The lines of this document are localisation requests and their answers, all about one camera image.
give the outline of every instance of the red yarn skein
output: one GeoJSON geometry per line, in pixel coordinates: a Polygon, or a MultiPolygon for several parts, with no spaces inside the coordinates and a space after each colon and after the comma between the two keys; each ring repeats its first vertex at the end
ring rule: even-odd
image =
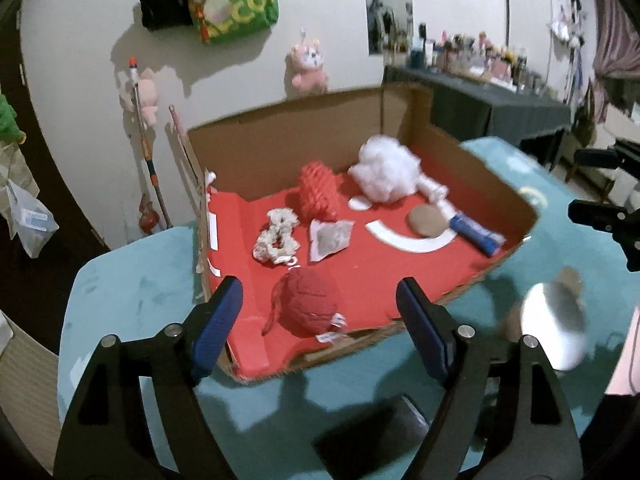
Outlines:
{"type": "Polygon", "coordinates": [[[338,219],[340,200],[334,173],[322,162],[310,162],[300,170],[300,207],[302,218],[311,222],[338,219]]]}
{"type": "Polygon", "coordinates": [[[274,289],[273,308],[262,335],[271,330],[281,313],[307,332],[323,334],[331,330],[332,319],[338,312],[333,288],[308,267],[291,269],[283,276],[274,289]]]}

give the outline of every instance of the pink curtain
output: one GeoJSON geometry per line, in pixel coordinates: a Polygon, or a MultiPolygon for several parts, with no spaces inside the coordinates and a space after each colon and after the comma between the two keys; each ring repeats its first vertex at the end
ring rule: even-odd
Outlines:
{"type": "Polygon", "coordinates": [[[606,118],[609,102],[603,78],[640,79],[640,36],[618,0],[595,0],[598,49],[593,61],[595,121],[606,118]]]}

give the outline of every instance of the black phone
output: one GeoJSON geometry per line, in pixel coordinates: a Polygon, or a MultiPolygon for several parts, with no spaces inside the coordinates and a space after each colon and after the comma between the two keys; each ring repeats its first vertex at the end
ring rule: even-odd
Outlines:
{"type": "Polygon", "coordinates": [[[334,480],[358,480],[420,446],[428,429],[412,400],[400,395],[327,431],[313,445],[334,480]]]}

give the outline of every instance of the metal bolt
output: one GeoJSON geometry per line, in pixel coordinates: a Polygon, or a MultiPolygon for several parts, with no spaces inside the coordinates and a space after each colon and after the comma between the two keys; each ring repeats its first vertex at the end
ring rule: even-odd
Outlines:
{"type": "Polygon", "coordinates": [[[538,340],[532,335],[527,334],[522,338],[522,340],[524,341],[524,344],[529,348],[535,348],[536,346],[538,346],[538,340]]]}
{"type": "Polygon", "coordinates": [[[164,327],[164,335],[167,337],[176,337],[182,333],[182,325],[179,323],[171,323],[164,327]]]}
{"type": "Polygon", "coordinates": [[[100,339],[100,345],[103,346],[103,348],[110,348],[116,344],[117,340],[118,338],[116,336],[109,334],[100,339]]]}
{"type": "Polygon", "coordinates": [[[469,325],[460,325],[458,327],[458,333],[467,339],[471,339],[476,335],[476,329],[469,325]]]}

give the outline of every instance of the dark table cloth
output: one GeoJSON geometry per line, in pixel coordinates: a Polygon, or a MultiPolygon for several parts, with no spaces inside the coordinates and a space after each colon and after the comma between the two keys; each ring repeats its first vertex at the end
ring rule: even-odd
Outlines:
{"type": "Polygon", "coordinates": [[[384,82],[420,83],[433,89],[431,122],[457,140],[494,136],[513,146],[571,127],[571,110],[549,97],[510,92],[491,83],[397,66],[384,82]]]}

